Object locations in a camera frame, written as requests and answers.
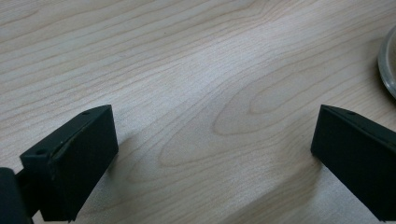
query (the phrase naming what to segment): light wooden surface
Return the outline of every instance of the light wooden surface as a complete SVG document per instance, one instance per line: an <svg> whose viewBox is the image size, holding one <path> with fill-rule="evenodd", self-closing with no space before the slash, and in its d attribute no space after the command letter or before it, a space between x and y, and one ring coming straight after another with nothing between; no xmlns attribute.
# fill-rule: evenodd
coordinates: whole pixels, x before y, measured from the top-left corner
<svg viewBox="0 0 396 224"><path fill-rule="evenodd" d="M394 25L394 0L1 0L0 166L112 104L76 223L379 223L309 149L321 104L396 130Z"/></svg>

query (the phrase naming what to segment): wood grain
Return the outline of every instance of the wood grain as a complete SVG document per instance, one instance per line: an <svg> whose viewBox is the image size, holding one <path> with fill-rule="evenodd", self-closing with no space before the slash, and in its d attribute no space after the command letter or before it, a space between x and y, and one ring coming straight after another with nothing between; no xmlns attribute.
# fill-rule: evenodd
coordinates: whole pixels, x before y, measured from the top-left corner
<svg viewBox="0 0 396 224"><path fill-rule="evenodd" d="M112 104L120 154L76 223L379 223L309 149L321 104L396 130L376 66L395 11L1 0L0 165Z"/></svg>

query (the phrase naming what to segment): black plastic piece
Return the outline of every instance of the black plastic piece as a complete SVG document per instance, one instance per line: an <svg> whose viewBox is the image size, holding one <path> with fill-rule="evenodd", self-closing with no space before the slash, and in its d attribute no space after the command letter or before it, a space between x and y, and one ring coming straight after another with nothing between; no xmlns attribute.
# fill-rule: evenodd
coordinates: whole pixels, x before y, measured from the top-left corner
<svg viewBox="0 0 396 224"><path fill-rule="evenodd" d="M17 190L11 198L22 198L20 216L40 210L45 221L75 220L118 150L111 105L84 111L21 154L19 188L10 179L5 188ZM1 206L12 203L4 199L2 193Z"/></svg>
<svg viewBox="0 0 396 224"><path fill-rule="evenodd" d="M396 220L395 132L323 105L311 151L379 220Z"/></svg>
<svg viewBox="0 0 396 224"><path fill-rule="evenodd" d="M0 168L0 223L30 224L14 172Z"/></svg>

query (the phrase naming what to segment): black block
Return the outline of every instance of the black block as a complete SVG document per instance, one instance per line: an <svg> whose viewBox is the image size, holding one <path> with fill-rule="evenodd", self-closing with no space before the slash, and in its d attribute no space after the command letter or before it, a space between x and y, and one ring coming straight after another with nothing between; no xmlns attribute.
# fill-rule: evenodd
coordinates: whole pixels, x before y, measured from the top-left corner
<svg viewBox="0 0 396 224"><path fill-rule="evenodd" d="M379 220L396 220L395 132L323 105L311 151Z"/></svg>
<svg viewBox="0 0 396 224"><path fill-rule="evenodd" d="M21 155L46 221L75 220L118 153L111 105L87 110Z"/></svg>

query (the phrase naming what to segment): wooden table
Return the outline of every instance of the wooden table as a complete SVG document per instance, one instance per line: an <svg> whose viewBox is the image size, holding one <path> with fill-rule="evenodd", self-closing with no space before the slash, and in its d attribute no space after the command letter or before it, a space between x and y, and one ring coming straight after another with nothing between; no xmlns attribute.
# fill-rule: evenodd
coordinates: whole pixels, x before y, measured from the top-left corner
<svg viewBox="0 0 396 224"><path fill-rule="evenodd" d="M112 104L120 154L76 223L379 223L310 144L321 104L396 130L396 2L0 2L0 166ZM41 223L39 214L35 222Z"/></svg>

